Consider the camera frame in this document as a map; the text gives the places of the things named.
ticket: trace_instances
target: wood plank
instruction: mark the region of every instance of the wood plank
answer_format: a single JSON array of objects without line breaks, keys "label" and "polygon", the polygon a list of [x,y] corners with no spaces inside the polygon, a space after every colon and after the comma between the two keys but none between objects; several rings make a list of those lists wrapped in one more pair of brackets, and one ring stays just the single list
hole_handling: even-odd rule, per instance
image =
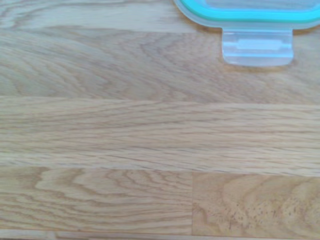
[{"label": "wood plank", "polygon": [[0,98],[0,165],[320,176],[320,107]]},{"label": "wood plank", "polygon": [[172,0],[8,0],[0,28],[38,30],[71,26],[144,32],[195,33]]},{"label": "wood plank", "polygon": [[193,234],[320,238],[320,178],[194,173]]},{"label": "wood plank", "polygon": [[291,65],[261,69],[225,64],[221,31],[171,0],[7,0],[0,14],[0,95],[320,103],[320,28],[296,32]]},{"label": "wood plank", "polygon": [[0,168],[0,228],[191,234],[192,174]]}]

